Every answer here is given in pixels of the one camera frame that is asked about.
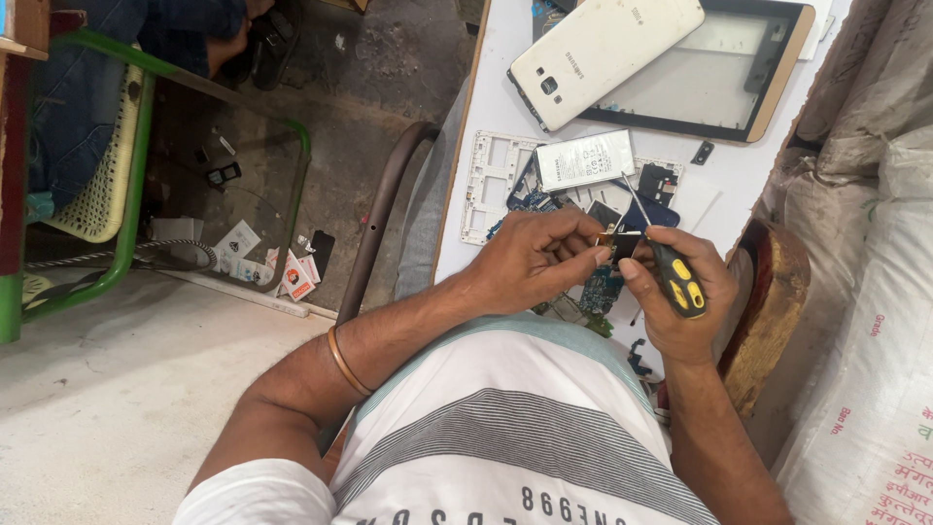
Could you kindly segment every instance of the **copper bracelet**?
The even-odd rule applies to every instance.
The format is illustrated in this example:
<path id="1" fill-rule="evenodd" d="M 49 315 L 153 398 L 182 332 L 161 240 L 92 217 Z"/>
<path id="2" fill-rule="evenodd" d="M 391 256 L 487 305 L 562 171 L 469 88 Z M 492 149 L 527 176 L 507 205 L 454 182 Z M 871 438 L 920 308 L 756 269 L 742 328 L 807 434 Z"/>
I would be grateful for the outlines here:
<path id="1" fill-rule="evenodd" d="M 336 326 L 331 326 L 330 330 L 327 330 L 327 343 L 330 345 L 330 353 L 334 356 L 334 361 L 337 362 L 337 367 L 341 369 L 343 376 L 346 377 L 347 382 L 350 383 L 350 386 L 367 397 L 372 395 L 372 390 L 363 386 L 363 383 L 361 383 L 360 380 L 356 378 L 353 371 L 350 370 L 349 366 L 347 366 L 346 361 L 343 360 L 341 350 L 337 347 Z"/>

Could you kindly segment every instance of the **white t-shirt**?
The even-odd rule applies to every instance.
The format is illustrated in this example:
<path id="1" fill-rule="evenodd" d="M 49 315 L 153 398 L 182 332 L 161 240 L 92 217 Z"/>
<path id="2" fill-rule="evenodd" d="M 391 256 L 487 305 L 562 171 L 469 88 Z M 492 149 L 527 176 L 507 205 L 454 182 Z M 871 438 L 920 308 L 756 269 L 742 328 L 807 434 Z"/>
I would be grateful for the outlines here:
<path id="1" fill-rule="evenodd" d="M 203 481 L 175 525 L 691 525 L 716 519 L 672 473 L 620 348 L 529 313 L 474 319 L 360 405 L 328 488 L 256 460 Z"/>

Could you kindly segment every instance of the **screwdriver shaft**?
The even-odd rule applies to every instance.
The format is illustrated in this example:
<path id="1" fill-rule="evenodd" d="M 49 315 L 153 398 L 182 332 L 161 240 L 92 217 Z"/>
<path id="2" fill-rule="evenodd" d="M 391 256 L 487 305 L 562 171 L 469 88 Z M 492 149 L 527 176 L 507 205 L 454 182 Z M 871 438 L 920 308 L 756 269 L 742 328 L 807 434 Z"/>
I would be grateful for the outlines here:
<path id="1" fill-rule="evenodd" d="M 629 176 L 624 171 L 622 176 L 625 177 L 625 185 L 629 187 L 629 192 L 632 193 L 632 198 L 635 200 L 635 203 L 638 205 L 638 209 L 642 212 L 642 216 L 645 218 L 645 223 L 650 226 L 651 219 L 648 218 L 648 213 L 645 211 L 645 207 L 641 204 L 641 199 L 638 198 L 638 193 L 635 193 L 635 188 L 632 187 L 632 183 L 629 181 Z"/>

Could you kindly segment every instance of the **black screwdriver handle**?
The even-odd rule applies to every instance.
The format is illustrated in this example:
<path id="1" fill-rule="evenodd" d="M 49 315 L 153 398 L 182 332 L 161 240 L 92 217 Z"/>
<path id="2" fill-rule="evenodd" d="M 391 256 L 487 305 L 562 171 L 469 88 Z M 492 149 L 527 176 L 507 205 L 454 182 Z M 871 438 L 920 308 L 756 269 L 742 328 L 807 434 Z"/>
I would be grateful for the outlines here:
<path id="1" fill-rule="evenodd" d="M 698 318 L 706 313 L 706 296 L 700 279 L 693 273 L 687 258 L 677 250 L 648 239 L 654 251 L 654 263 L 661 270 L 664 295 L 674 310 L 686 319 Z"/>

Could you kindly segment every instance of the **person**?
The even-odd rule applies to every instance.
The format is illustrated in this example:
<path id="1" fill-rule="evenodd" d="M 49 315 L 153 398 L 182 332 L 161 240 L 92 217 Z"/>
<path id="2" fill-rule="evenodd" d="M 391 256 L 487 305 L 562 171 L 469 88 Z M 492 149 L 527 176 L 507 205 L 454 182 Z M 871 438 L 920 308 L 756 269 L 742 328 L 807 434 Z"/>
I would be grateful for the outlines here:
<path id="1" fill-rule="evenodd" d="M 250 21 L 274 0 L 56 0 L 86 13 L 87 28 L 212 78 L 246 49 Z M 56 210 L 84 190 L 104 156 L 125 65 L 79 46 L 53 46 L 35 69 L 29 193 L 50 192 Z"/>
<path id="2" fill-rule="evenodd" d="M 650 249 L 620 262 L 663 357 L 671 452 L 618 348 L 524 311 L 607 258 L 596 220 L 509 213 L 472 262 L 428 286 L 464 92 L 416 181 L 397 300 L 244 392 L 174 524 L 792 523 L 713 363 L 737 285 L 710 242 L 648 229 L 702 281 L 697 319 L 670 307 Z M 328 488 L 315 439 L 354 407 Z"/>

